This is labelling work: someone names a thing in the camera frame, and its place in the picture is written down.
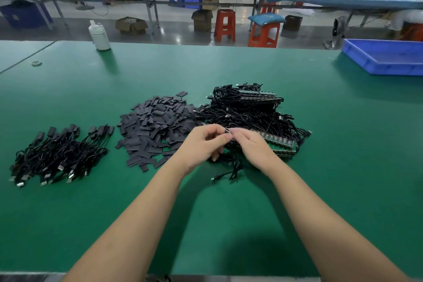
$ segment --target white plastic bottle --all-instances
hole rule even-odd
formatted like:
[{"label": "white plastic bottle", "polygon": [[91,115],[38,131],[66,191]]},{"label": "white plastic bottle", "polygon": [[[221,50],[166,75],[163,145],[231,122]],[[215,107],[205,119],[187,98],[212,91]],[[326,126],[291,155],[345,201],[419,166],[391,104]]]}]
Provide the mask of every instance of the white plastic bottle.
[{"label": "white plastic bottle", "polygon": [[88,30],[90,31],[91,38],[93,39],[96,48],[98,50],[110,49],[110,42],[103,25],[95,23],[93,20],[90,20],[90,23],[91,26],[88,27]]}]

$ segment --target hand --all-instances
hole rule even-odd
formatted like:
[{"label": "hand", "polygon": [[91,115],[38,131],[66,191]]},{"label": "hand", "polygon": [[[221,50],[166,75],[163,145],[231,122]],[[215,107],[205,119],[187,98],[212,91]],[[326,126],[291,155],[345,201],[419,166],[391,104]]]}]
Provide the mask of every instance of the hand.
[{"label": "hand", "polygon": [[271,168],[281,162],[259,133],[244,128],[230,128],[229,131],[240,144],[247,160],[263,174],[268,176]]},{"label": "hand", "polygon": [[218,124],[195,127],[169,161],[182,163],[185,175],[209,157],[216,161],[233,135]]}]

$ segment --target pile of black cables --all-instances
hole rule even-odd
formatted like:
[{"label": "pile of black cables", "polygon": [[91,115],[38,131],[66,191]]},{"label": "pile of black cables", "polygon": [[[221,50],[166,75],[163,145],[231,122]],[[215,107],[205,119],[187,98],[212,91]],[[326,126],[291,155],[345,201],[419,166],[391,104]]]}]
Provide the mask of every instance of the pile of black cables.
[{"label": "pile of black cables", "polygon": [[16,159],[10,166],[11,180],[22,187],[32,177],[39,176],[41,185],[57,183],[63,179],[71,182],[76,178],[87,177],[91,169],[109,150],[105,148],[114,126],[91,127],[88,135],[81,141],[79,126],[71,124],[69,128],[56,132],[50,127],[45,138],[39,132],[31,144],[16,153]]},{"label": "pile of black cables", "polygon": [[[298,128],[292,115],[276,111],[283,98],[272,92],[262,92],[262,84],[238,84],[215,87],[208,97],[211,103],[196,111],[198,119],[207,124],[220,124],[225,128],[241,127],[259,132],[275,153],[284,158],[295,154],[310,131]],[[231,141],[225,146],[219,160],[229,162],[234,170],[230,180],[243,168],[239,145]]]}]

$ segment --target forearm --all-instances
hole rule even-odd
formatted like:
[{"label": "forearm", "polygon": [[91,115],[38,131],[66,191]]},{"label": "forearm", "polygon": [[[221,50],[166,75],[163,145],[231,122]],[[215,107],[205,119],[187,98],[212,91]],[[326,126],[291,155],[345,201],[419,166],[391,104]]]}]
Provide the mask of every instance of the forearm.
[{"label": "forearm", "polygon": [[274,183],[301,241],[327,281],[408,281],[289,166],[278,161],[264,172]]},{"label": "forearm", "polygon": [[171,213],[184,169],[168,161],[63,281],[141,281]]}]

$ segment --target orange plastic stool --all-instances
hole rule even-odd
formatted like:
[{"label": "orange plastic stool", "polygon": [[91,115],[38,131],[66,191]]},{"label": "orange plastic stool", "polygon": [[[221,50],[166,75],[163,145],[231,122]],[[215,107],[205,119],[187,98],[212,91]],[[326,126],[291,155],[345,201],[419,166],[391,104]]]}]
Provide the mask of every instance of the orange plastic stool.
[{"label": "orange plastic stool", "polygon": [[[224,25],[223,20],[226,17],[228,18],[228,23]],[[223,35],[232,36],[232,41],[235,41],[235,12],[232,9],[219,9],[217,11],[214,36],[217,41],[221,42]]]},{"label": "orange plastic stool", "polygon": [[266,12],[276,12],[276,8],[273,8],[273,6],[276,5],[276,2],[271,2],[271,3],[267,3],[267,2],[263,2],[263,8],[262,11],[260,12],[261,14],[264,14]]},{"label": "orange plastic stool", "polygon": [[407,28],[405,28],[404,30],[405,30],[404,34],[400,38],[400,40],[423,42],[423,24],[421,23],[409,24]]},{"label": "orange plastic stool", "polygon": [[[250,40],[248,41],[248,47],[276,48],[276,44],[278,43],[280,23],[268,23],[267,25],[263,25],[260,36],[254,37],[254,31],[256,27],[257,24],[255,23],[252,27]],[[277,28],[275,39],[269,38],[269,31],[272,28]]]}]

